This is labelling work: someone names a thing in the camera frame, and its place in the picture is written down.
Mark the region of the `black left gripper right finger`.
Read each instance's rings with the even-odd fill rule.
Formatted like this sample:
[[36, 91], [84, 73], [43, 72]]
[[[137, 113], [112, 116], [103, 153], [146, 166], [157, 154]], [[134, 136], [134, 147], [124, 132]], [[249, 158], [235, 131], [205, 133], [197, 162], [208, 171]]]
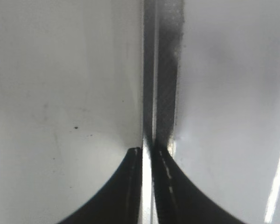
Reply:
[[150, 151], [156, 212], [160, 224], [241, 224], [209, 199], [179, 168], [167, 147]]

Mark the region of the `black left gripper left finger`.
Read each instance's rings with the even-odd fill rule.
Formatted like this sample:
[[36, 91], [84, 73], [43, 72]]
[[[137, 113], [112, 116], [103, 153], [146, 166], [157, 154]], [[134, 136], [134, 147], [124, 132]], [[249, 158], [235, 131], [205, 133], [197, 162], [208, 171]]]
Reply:
[[142, 185], [142, 149], [128, 149], [105, 185], [61, 224], [136, 224]]

